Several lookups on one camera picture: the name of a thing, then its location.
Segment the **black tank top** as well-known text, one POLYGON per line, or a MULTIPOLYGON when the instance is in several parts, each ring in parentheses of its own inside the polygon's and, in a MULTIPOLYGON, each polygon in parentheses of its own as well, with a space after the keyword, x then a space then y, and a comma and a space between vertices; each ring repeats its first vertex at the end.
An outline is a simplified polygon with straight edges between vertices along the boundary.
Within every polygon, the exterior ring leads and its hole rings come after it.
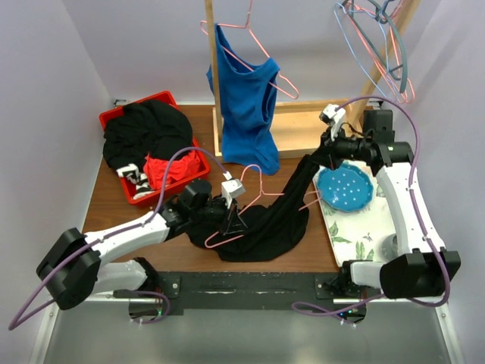
POLYGON ((289 252, 305 236, 309 210, 304 196, 319 166, 312 155, 305 155, 277 197, 268 207, 250 206, 242 213, 248 230, 226 237, 214 235, 216 224, 201 222, 191 227, 187 235, 190 242, 199 247, 205 241, 217 244, 214 251, 225 262, 266 262, 289 252))

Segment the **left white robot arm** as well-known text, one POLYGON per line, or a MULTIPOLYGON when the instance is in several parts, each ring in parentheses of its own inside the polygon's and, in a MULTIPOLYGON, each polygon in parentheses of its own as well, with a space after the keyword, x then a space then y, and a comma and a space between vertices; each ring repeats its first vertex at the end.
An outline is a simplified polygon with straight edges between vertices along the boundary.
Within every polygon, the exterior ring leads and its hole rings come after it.
POLYGON ((36 273, 61 310, 72 309, 92 293, 105 290, 132 290, 139 297, 150 297, 157 288, 153 267, 144 259, 119 263, 118 258, 204 223, 213 223, 223 232, 247 228, 236 215, 236 199, 246 191, 242 181, 222 182, 218 196, 211 191, 209 182, 197 179, 158 211, 125 224, 85 234, 70 228, 57 239, 36 273))

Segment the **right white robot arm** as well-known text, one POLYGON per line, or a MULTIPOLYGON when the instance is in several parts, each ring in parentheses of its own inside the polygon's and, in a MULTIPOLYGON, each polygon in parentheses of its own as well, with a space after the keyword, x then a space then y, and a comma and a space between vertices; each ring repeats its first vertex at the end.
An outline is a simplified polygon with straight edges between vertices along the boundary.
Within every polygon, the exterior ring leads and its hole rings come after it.
POLYGON ((396 142, 390 110, 371 111, 371 129, 359 138, 342 129, 346 111, 329 104, 320 119, 328 125, 321 136, 322 169, 316 187, 320 198, 341 212, 357 212, 374 198, 371 179, 354 161, 365 162, 382 188, 393 220, 396 257, 375 262, 368 257, 342 263, 333 284, 348 298, 365 287, 381 290, 390 299, 408 299, 426 306, 446 303, 450 282, 461 260, 448 251, 433 227, 416 177, 418 151, 407 142, 396 142))

